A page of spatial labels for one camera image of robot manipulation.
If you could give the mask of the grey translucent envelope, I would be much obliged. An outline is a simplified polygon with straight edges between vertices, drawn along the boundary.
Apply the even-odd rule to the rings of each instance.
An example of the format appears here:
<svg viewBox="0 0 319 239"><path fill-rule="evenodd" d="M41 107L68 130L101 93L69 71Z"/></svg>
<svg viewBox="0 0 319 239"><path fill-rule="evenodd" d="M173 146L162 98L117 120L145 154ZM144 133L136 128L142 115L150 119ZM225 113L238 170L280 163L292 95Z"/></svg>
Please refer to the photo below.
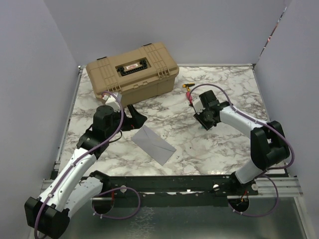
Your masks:
<svg viewBox="0 0 319 239"><path fill-rule="evenodd" d="M161 166L176 152L172 145L145 125L132 137L132 141Z"/></svg>

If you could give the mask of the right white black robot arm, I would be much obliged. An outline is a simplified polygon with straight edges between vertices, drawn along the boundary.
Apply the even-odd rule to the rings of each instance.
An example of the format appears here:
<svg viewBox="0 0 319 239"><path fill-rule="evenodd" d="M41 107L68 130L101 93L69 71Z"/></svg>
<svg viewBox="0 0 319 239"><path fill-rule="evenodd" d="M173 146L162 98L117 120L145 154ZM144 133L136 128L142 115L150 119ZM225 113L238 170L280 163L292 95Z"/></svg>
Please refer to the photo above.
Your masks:
<svg viewBox="0 0 319 239"><path fill-rule="evenodd" d="M234 179L229 182L233 194L240 195L247 189L247 183L290 156L279 122L266 122L248 116L229 101L220 102L212 90L194 98L192 106L194 118L206 130L222 122L250 139L251 159L233 173Z"/></svg>

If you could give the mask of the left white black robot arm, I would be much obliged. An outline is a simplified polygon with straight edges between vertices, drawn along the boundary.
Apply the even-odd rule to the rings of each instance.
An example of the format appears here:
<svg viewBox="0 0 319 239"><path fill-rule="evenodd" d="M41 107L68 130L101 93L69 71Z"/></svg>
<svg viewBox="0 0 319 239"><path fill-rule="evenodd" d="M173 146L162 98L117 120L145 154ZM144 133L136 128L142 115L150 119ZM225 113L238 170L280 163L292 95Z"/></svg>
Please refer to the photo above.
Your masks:
<svg viewBox="0 0 319 239"><path fill-rule="evenodd" d="M60 238L66 231L71 217L86 201L94 196L112 195L116 190L107 176L95 172L80 184L84 173L97 161L109 146L109 141L120 131L141 128L147 117L128 105L131 116L111 106L99 106L93 123L80 137L68 164L48 188L37 198L29 197L24 204L27 224L43 238Z"/></svg>

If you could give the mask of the tan plastic toolbox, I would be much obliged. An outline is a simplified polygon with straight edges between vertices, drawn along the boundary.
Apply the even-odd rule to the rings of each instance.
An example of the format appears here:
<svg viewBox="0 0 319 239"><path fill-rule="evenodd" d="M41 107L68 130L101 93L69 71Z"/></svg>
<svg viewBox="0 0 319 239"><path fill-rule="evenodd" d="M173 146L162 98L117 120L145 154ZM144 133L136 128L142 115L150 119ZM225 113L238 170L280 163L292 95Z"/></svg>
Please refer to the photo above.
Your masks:
<svg viewBox="0 0 319 239"><path fill-rule="evenodd" d="M171 92L179 67L165 45L150 43L117 56L88 63L86 71L97 100L102 93L118 92L122 106Z"/></svg>

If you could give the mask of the red handled screwdriver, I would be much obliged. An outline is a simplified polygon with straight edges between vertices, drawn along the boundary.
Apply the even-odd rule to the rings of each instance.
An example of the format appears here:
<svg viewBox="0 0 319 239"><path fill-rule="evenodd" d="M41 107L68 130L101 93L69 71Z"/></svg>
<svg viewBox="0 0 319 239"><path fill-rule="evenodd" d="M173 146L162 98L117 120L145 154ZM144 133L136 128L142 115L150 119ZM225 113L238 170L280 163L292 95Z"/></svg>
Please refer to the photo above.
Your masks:
<svg viewBox="0 0 319 239"><path fill-rule="evenodd" d="M189 106L193 106L193 99L192 99L192 96L191 96L191 94L190 94L190 91L187 91L186 92L186 98L187 98L187 100L188 100L188 102L189 102Z"/></svg>

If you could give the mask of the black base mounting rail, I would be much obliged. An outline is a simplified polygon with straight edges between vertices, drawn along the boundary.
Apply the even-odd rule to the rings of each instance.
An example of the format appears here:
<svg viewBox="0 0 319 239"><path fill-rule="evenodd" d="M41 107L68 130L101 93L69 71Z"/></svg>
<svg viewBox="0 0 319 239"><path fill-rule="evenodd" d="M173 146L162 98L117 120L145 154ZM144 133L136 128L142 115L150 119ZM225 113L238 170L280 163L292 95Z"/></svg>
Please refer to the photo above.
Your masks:
<svg viewBox="0 0 319 239"><path fill-rule="evenodd" d="M255 181L241 185L233 175L108 176L96 170L76 180L76 187L88 186L90 182L101 183L102 191L107 192L93 200L94 205L102 207L225 207L228 196L258 194ZM118 187L122 190L109 192Z"/></svg>

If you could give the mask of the aluminium frame rail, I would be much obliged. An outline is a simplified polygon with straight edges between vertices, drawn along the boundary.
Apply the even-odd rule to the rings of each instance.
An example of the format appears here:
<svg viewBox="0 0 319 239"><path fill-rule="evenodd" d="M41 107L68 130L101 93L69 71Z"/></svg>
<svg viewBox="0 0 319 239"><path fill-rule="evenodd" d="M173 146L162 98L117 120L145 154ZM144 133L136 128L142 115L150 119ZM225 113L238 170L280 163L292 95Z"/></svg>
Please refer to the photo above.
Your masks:
<svg viewBox="0 0 319 239"><path fill-rule="evenodd" d="M29 198L24 207L27 216L27 223L34 228L34 237L39 238L58 238L64 233L64 224L69 223L68 210L65 204L72 193L77 179L81 176L73 173L76 169L76 156L71 157L71 162L63 168L61 166L61 158L67 139L67 134L71 122L72 112L74 109L81 77L84 66L79 66L76 87L71 97L71 106L68 112L67 122L64 126L63 136L59 145L57 157L51 172L49 181L51 184L47 188L43 188L38 198Z"/></svg>

